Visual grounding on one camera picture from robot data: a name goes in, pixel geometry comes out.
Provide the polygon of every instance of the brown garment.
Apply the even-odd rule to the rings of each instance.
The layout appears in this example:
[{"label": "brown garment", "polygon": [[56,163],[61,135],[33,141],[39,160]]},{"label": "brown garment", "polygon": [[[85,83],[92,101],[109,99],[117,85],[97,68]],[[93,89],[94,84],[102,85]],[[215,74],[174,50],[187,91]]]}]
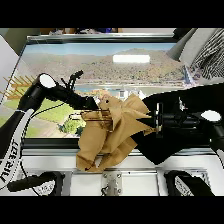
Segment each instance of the brown garment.
[{"label": "brown garment", "polygon": [[[80,151],[76,156],[77,168],[88,172],[101,172],[104,169],[122,162],[137,146],[131,135],[151,128],[136,119],[150,118],[149,112],[141,99],[132,94],[124,102],[109,97],[99,103],[99,108],[107,111],[84,112],[82,118],[86,121],[79,140]],[[99,167],[96,167],[96,156],[105,154]]]}]

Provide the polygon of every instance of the green grass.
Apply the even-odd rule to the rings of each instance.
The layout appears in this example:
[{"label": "green grass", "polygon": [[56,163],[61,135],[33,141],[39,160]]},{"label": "green grass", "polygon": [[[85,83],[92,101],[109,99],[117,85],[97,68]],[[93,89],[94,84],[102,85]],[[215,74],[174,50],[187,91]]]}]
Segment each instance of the green grass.
[{"label": "green grass", "polygon": [[[7,117],[3,117],[1,116],[0,117],[0,127],[5,124],[5,122],[8,120]],[[35,138],[37,137],[37,135],[39,134],[39,131],[37,128],[33,128],[33,127],[29,127],[27,129],[27,132],[26,132],[26,138]]]},{"label": "green grass", "polygon": [[[53,101],[45,99],[41,108],[37,112],[45,110],[49,107],[57,106],[61,103],[62,103],[61,101],[53,102]],[[19,99],[18,100],[15,99],[15,100],[7,101],[4,105],[6,107],[9,107],[9,108],[15,110],[15,109],[17,109],[18,104],[19,104]],[[54,109],[46,111],[46,112],[43,112],[43,113],[37,115],[37,117],[40,118],[40,119],[46,120],[46,121],[59,123],[59,122],[63,121],[65,116],[68,116],[69,114],[72,114],[73,112],[74,112],[73,108],[71,108],[67,104],[64,104],[63,106],[54,108]]]}]

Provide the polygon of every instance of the striped object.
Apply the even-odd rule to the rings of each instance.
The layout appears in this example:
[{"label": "striped object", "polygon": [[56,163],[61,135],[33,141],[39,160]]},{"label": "striped object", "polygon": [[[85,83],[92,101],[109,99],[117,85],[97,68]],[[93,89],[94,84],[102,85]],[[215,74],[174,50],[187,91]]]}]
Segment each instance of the striped object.
[{"label": "striped object", "polygon": [[194,59],[191,68],[200,68],[202,77],[224,78],[224,28],[219,28]]}]

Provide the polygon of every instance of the printed landscape image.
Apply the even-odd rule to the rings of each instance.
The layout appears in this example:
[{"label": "printed landscape image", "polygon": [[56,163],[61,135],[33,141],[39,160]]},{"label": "printed landscape image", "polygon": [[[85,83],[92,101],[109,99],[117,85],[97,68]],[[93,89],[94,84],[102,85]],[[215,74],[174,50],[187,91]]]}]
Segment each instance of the printed landscape image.
[{"label": "printed landscape image", "polygon": [[[110,94],[125,100],[131,93],[139,97],[173,91],[189,84],[183,64],[170,59],[166,52],[171,43],[69,43],[26,46],[14,77],[51,75],[60,84],[71,74],[83,70],[74,91],[100,99]],[[149,55],[149,63],[114,63],[114,55]],[[19,87],[25,92],[28,87]],[[17,108],[19,99],[4,98],[0,108],[0,126]],[[39,111],[60,104],[45,100]],[[27,137],[79,137],[85,122],[70,120],[77,113],[68,105],[39,114],[30,123]]]}]

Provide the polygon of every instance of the mountain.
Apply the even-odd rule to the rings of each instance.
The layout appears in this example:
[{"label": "mountain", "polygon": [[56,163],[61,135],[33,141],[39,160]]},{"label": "mountain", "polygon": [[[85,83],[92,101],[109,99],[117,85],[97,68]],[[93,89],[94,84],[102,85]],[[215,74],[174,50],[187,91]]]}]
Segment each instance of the mountain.
[{"label": "mountain", "polygon": [[114,83],[163,83],[166,81],[181,81],[182,63],[170,59],[166,51],[153,51],[133,48],[117,54],[142,54],[150,56],[150,63],[121,64],[113,62],[113,55],[53,55],[24,54],[17,67],[20,75],[48,73],[56,80],[83,70],[84,74],[77,83],[99,82]]}]

